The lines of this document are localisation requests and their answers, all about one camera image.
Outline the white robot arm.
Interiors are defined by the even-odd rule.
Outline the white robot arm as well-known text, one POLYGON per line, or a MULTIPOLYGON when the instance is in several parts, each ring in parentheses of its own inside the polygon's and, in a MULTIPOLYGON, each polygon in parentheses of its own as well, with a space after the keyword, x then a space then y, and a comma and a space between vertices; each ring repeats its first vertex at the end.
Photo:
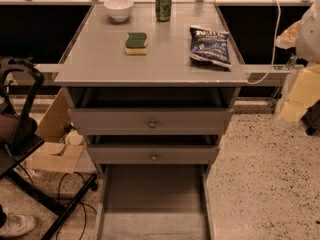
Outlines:
POLYGON ((278 48, 295 47, 296 56, 308 65, 297 73, 277 115, 281 126, 297 123, 320 100, 320 0, 292 24, 275 42, 278 48))

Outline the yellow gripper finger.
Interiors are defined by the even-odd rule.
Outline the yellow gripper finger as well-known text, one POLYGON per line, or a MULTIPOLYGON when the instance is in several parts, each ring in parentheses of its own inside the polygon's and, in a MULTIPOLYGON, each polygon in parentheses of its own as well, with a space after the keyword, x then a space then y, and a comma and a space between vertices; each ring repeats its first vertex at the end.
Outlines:
POLYGON ((276 107, 276 126, 282 129, 293 127, 319 100, 320 65, 293 69, 276 107))

